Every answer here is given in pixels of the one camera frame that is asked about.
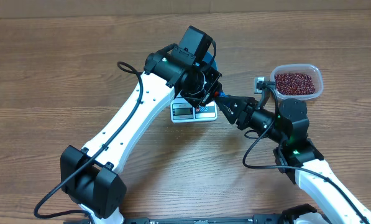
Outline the blue metal bowl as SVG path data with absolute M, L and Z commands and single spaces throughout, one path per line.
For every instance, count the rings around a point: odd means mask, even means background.
M 210 52 L 206 52 L 206 55 L 203 58 L 203 62 L 209 63 L 212 60 L 212 58 L 213 58 L 213 54 L 211 54 Z M 215 70 L 218 70 L 216 60 L 213 60 L 211 67 Z

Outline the red beans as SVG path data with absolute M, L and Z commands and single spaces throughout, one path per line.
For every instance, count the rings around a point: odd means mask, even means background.
M 311 95 L 316 91 L 312 78 L 305 73 L 279 73 L 274 78 L 282 95 Z

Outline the red scoop blue handle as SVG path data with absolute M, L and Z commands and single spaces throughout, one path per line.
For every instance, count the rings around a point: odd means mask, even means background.
M 227 97 L 227 95 L 223 92 L 223 91 L 216 91 L 214 93 L 214 97 L 215 98 L 219 98 L 219 97 Z

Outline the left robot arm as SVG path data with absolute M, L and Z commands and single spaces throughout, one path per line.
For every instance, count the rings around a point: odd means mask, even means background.
M 126 160 L 152 121 L 167 106 L 173 118 L 196 119 L 218 90 L 220 73 L 205 56 L 215 41 L 190 26 L 179 44 L 151 53 L 138 72 L 124 62 L 117 66 L 137 75 L 138 84 L 112 120 L 81 149 L 68 146 L 60 157 L 64 193 L 80 206 L 87 223 L 122 223 L 119 206 L 126 186 L 119 177 Z

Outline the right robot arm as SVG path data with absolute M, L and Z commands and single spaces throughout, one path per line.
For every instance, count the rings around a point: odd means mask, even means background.
M 315 201 L 330 223 L 371 223 L 371 211 L 336 177 L 308 137 L 304 101 L 276 101 L 274 112 L 250 97 L 218 96 L 215 102 L 228 122 L 240 130 L 250 128 L 258 139 L 269 138 L 278 143 L 273 151 L 275 164 L 264 168 L 286 174 Z

